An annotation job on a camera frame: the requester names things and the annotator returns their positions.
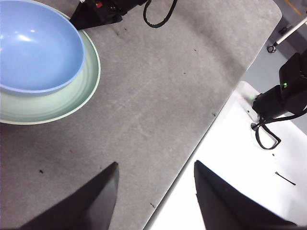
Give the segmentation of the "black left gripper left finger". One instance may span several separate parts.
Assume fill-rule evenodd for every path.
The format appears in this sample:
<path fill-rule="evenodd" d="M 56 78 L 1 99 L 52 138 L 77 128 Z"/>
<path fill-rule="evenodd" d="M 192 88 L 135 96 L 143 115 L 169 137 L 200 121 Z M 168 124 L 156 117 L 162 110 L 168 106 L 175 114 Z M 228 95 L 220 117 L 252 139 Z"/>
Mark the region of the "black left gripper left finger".
<path fill-rule="evenodd" d="M 21 226 L 22 230 L 107 230 L 118 195 L 113 162 L 73 194 Z"/>

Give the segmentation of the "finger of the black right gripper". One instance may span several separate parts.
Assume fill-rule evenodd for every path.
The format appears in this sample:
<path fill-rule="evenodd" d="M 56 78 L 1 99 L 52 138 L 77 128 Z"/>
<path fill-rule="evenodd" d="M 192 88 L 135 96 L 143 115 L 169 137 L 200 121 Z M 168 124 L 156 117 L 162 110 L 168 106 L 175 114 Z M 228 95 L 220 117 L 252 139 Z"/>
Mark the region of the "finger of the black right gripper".
<path fill-rule="evenodd" d="M 106 20 L 101 20 L 86 4 L 79 2 L 76 10 L 70 18 L 70 22 L 77 30 L 89 29 L 97 26 L 119 23 L 122 17 L 114 16 Z"/>

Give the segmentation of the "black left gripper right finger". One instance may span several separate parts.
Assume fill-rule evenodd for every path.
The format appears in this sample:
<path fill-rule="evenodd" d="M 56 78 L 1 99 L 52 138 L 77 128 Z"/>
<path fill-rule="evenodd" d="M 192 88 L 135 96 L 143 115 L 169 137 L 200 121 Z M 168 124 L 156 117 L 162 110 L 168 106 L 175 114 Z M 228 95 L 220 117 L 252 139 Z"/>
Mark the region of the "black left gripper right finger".
<path fill-rule="evenodd" d="M 194 179 L 207 230 L 294 230 L 298 227 L 236 190 L 200 161 L 194 163 Z"/>

